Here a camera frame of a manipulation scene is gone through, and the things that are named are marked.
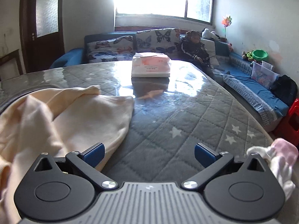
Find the cream knit garment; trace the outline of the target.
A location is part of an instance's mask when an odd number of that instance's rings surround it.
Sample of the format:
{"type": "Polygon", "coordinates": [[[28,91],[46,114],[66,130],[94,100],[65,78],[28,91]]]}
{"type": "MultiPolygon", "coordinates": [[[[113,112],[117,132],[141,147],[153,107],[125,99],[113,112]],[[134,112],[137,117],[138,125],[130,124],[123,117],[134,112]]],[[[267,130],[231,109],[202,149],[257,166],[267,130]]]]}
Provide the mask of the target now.
{"type": "Polygon", "coordinates": [[[17,223],[14,193],[42,152],[63,157],[103,143],[102,170],[123,142],[132,118],[131,96],[88,88],[48,88],[25,95],[1,114],[1,223],[17,223]]]}

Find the seated child dark clothes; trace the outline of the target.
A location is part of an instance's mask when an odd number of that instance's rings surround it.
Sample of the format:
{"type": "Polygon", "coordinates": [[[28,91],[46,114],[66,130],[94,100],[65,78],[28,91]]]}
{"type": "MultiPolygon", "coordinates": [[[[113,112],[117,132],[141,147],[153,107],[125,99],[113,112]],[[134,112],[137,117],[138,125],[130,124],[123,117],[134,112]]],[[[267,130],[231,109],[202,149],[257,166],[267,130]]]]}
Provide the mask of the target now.
{"type": "Polygon", "coordinates": [[[211,69],[209,54],[201,43],[201,34],[198,31],[188,31],[180,43],[181,57],[198,69],[203,71],[210,78],[214,79],[211,69]]]}

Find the pink white small garment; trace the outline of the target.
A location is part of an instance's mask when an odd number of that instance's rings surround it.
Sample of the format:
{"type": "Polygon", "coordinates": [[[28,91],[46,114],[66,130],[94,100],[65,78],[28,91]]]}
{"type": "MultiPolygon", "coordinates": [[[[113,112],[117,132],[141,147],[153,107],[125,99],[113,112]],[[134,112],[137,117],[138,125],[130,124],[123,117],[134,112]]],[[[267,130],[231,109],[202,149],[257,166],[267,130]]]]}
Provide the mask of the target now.
{"type": "Polygon", "coordinates": [[[253,146],[247,149],[246,154],[258,153],[264,159],[272,174],[284,191],[287,201],[295,189],[291,180],[292,168],[298,158],[298,149],[283,138],[277,138],[269,147],[253,146]]]}

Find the red plastic stool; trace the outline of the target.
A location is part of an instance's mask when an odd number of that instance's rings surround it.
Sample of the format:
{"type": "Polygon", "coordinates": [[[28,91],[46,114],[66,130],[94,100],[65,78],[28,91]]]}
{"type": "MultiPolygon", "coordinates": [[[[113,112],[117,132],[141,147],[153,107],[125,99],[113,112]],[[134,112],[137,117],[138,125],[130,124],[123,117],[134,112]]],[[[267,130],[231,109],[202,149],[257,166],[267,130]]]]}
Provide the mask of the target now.
{"type": "Polygon", "coordinates": [[[294,101],[293,105],[287,112],[287,115],[282,118],[282,120],[275,129],[275,135],[277,137],[284,138],[296,147],[298,147],[299,140],[298,102],[298,99],[294,101]]]}

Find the blue corner sofa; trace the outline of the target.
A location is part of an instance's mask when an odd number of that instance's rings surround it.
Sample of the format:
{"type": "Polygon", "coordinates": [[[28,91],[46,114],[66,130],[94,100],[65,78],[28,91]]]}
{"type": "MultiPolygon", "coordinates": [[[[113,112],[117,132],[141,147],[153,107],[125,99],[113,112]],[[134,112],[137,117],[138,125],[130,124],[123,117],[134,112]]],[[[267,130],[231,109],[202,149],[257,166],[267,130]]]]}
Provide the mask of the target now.
{"type": "MultiPolygon", "coordinates": [[[[144,53],[137,52],[137,32],[138,31],[113,32],[87,35],[84,38],[84,47],[70,50],[55,60],[51,68],[87,64],[89,63],[87,59],[87,43],[127,35],[133,36],[135,53],[144,53]]],[[[267,131],[274,130],[282,118],[287,115],[290,107],[274,96],[270,89],[266,89],[251,78],[252,66],[242,60],[239,55],[230,52],[228,44],[220,41],[214,42],[216,57],[219,62],[219,66],[212,66],[215,80],[226,88],[249,112],[257,116],[257,120],[267,131]]],[[[179,52],[180,56],[177,60],[185,61],[181,57],[180,46],[179,52]]]]}

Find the clear plastic storage box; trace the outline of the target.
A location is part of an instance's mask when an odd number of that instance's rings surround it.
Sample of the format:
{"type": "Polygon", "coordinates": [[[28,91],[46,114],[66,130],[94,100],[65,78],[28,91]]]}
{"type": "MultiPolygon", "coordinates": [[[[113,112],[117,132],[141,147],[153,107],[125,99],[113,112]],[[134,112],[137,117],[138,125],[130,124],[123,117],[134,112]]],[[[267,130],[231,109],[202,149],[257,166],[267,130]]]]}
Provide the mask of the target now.
{"type": "Polygon", "coordinates": [[[267,69],[261,64],[253,62],[251,78],[266,89],[269,90],[279,76],[279,74],[267,69]]]}

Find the black backpack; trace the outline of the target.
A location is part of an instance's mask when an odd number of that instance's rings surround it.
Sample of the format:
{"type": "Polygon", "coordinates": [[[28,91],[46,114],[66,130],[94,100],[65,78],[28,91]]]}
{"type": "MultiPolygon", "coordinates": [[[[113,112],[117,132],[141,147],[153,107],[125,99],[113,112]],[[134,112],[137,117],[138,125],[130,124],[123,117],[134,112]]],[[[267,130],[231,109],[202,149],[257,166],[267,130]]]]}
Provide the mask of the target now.
{"type": "Polygon", "coordinates": [[[298,87],[294,80],[289,76],[279,76],[270,87],[270,91],[274,96],[281,100],[288,107],[291,107],[296,99],[298,87]]]}

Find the white pillow on sofa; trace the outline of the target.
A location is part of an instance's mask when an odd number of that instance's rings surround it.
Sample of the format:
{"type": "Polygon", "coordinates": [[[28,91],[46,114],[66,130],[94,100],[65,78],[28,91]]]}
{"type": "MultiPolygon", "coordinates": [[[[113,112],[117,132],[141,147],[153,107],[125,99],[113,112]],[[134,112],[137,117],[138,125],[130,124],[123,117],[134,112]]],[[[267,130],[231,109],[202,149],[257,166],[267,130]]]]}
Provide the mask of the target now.
{"type": "Polygon", "coordinates": [[[212,66],[219,66],[219,62],[216,57],[216,51],[215,51],[215,42],[208,40],[208,39],[201,39],[201,43],[204,44],[204,48],[206,49],[209,58],[210,58],[210,64],[212,66]]]}

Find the green plastic bowl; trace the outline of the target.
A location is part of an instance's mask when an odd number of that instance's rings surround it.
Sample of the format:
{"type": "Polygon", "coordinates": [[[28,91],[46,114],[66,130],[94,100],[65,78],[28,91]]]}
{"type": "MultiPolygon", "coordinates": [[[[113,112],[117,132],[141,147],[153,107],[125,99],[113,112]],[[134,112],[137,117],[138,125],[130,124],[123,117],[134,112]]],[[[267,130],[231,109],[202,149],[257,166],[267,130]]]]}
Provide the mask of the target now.
{"type": "Polygon", "coordinates": [[[264,50],[254,50],[254,51],[252,51],[252,58],[254,60],[258,61],[258,62],[261,62],[261,61],[268,62],[269,61],[269,55],[264,50]]]}

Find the butterfly cushion left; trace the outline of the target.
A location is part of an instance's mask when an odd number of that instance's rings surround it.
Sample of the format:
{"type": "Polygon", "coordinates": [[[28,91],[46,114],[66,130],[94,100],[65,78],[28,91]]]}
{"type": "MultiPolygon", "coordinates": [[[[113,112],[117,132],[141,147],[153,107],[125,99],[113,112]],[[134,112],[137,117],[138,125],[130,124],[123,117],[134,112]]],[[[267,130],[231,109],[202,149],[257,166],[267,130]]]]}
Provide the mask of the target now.
{"type": "Polygon", "coordinates": [[[87,59],[89,63],[131,61],[135,54],[133,36],[87,43],[87,59]]]}

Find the butterfly cushion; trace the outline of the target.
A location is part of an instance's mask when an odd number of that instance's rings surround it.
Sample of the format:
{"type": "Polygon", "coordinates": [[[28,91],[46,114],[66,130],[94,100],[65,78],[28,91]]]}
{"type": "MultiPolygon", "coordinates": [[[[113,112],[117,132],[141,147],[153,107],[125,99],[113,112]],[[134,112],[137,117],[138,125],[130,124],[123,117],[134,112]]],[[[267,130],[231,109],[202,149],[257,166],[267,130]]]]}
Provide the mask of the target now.
{"type": "Polygon", "coordinates": [[[137,52],[163,53],[172,60],[179,59],[180,29],[163,28],[136,33],[137,52]]]}
{"type": "Polygon", "coordinates": [[[87,43],[87,59],[89,63],[131,61],[135,54],[133,36],[87,43]]]}

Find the white plush toy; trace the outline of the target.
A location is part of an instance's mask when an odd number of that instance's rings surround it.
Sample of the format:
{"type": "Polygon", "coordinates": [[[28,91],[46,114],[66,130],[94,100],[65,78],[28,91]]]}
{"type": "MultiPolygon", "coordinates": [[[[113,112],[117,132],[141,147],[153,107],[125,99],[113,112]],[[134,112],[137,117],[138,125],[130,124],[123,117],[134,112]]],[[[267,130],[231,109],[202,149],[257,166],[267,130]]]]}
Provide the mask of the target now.
{"type": "Polygon", "coordinates": [[[215,33],[215,31],[210,31],[208,28],[204,28],[202,31],[202,38],[219,41],[219,36],[215,33]]]}

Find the butterfly cushion right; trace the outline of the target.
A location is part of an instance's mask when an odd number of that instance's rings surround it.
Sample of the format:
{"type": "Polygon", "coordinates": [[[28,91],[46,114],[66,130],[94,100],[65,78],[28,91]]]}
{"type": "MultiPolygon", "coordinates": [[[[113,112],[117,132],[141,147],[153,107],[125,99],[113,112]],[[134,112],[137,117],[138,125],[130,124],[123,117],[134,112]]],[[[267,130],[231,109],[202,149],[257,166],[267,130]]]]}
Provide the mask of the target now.
{"type": "Polygon", "coordinates": [[[172,60],[179,59],[180,29],[163,28],[136,33],[137,52],[163,53],[172,60]]]}

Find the colourful pinwheel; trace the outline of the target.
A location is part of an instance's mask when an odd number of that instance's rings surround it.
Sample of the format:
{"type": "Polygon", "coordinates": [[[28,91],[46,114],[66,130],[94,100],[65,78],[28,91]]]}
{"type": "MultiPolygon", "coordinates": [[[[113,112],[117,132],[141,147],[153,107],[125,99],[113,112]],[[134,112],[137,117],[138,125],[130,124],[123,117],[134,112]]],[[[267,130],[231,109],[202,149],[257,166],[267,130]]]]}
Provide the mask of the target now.
{"type": "Polygon", "coordinates": [[[226,39],[226,28],[229,27],[232,23],[232,17],[228,16],[226,18],[223,18],[221,21],[222,25],[224,26],[224,39],[226,39]]]}

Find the dark wooden door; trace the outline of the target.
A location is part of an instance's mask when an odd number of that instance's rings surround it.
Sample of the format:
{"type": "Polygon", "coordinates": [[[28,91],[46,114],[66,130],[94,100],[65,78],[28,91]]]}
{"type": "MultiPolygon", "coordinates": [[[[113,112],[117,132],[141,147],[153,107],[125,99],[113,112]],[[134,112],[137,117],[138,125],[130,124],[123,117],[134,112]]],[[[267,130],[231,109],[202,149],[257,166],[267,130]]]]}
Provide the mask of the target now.
{"type": "Polygon", "coordinates": [[[27,73],[49,69],[64,54],[62,0],[20,0],[19,26],[27,73]]]}

